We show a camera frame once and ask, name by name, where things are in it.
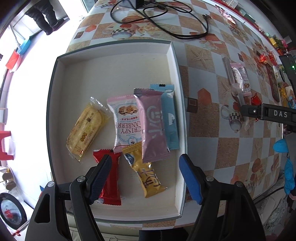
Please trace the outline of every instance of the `yellow snack packet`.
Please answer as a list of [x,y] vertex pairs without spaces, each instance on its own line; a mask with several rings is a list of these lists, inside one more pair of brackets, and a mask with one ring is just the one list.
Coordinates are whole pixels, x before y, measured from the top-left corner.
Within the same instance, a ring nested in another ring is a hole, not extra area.
[[167,187],[160,185],[151,162],[143,163],[142,142],[137,142],[122,149],[122,153],[131,168],[137,173],[144,190],[145,198],[161,193],[167,189]]
[[110,118],[110,111],[99,101],[90,98],[70,135],[67,138],[66,146],[76,160],[80,161],[83,154],[96,137],[98,131]]

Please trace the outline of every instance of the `tablecloth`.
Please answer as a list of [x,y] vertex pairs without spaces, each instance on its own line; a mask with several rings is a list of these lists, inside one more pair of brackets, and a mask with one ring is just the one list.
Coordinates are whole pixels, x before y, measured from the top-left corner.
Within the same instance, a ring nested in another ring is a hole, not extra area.
[[[199,0],[183,0],[203,22],[202,15],[208,16],[209,34],[201,39],[176,39],[150,22],[115,23],[110,10],[116,1],[100,0],[91,9],[75,32],[67,52],[86,46],[120,39],[164,39],[173,41],[181,74],[187,108],[188,155],[206,175],[212,175],[220,182],[242,181],[255,198],[278,178],[280,154],[272,146],[282,138],[282,125],[249,118],[246,125],[239,113],[238,100],[233,95],[228,81],[223,57],[231,62],[242,63],[247,69],[252,96],[258,95],[263,103],[276,104],[273,99],[266,66],[259,63],[258,53],[266,49],[260,39],[245,25],[227,21],[214,6]],[[178,2],[165,3],[181,6]],[[161,9],[147,11],[150,16]],[[139,19],[134,10],[116,8],[114,16],[121,21]],[[196,34],[204,29],[198,20],[186,13],[170,9],[155,19],[162,27],[179,34]],[[231,113],[238,113],[233,122]],[[191,225],[194,223],[199,206],[195,201],[185,203],[181,218],[172,221],[146,224],[102,224],[138,229],[164,229]],[[225,202],[221,202],[222,214]]]

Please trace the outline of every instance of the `plastic bag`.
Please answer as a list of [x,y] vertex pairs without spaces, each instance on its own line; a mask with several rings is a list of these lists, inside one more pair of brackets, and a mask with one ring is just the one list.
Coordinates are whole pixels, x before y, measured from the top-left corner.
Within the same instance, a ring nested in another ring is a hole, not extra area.
[[122,149],[122,152],[130,167],[137,173],[145,198],[161,193],[167,189],[167,187],[161,186],[152,168],[152,163],[142,162],[141,142]]
[[121,152],[122,148],[142,141],[142,128],[136,99],[133,95],[107,99],[113,112],[116,139],[113,151]]
[[161,91],[161,109],[163,112],[163,125],[168,148],[179,149],[179,135],[174,103],[174,85],[151,84],[151,89]]
[[74,125],[67,138],[66,147],[70,155],[80,161],[98,131],[111,117],[111,112],[93,97]]
[[249,78],[244,65],[238,63],[230,63],[230,66],[234,75],[234,79],[236,83],[239,84],[239,88],[242,90],[243,96],[252,95]]
[[162,92],[150,89],[134,89],[142,124],[143,163],[170,157],[161,111]]
[[105,154],[108,154],[109,156],[111,156],[112,167],[97,202],[103,203],[103,204],[120,206],[121,199],[120,199],[120,194],[117,187],[117,181],[118,181],[117,168],[118,168],[118,160],[120,158],[121,153],[114,153],[113,150],[106,150],[106,149],[94,150],[93,152],[93,156],[97,163],[100,162],[101,158]]

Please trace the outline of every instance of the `pink snack packet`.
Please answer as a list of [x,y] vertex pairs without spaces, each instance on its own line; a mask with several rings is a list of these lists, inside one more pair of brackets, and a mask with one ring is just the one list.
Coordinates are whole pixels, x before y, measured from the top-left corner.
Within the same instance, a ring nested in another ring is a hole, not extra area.
[[142,125],[143,163],[159,161],[170,157],[161,111],[163,92],[150,89],[134,89],[140,122]]

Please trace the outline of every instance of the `white box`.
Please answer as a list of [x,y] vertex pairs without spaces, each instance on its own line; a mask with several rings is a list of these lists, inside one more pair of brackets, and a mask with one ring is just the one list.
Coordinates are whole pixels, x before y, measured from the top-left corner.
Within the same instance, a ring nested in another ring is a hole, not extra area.
[[[59,56],[49,88],[47,105],[47,142],[54,180],[72,182],[95,166],[93,149],[112,149],[115,126],[111,117],[77,162],[69,156],[66,139],[93,96],[107,106],[106,99],[132,94],[134,88],[149,88],[151,83],[175,85],[175,104],[180,149],[168,160],[153,162],[162,185],[168,189],[150,198],[144,193],[136,173],[122,156],[119,160],[118,188],[121,206],[94,203],[97,221],[145,223],[181,217],[185,182],[178,167],[179,156],[187,153],[185,105],[173,44],[163,40],[123,40],[93,45]],[[71,212],[71,203],[67,203]]]

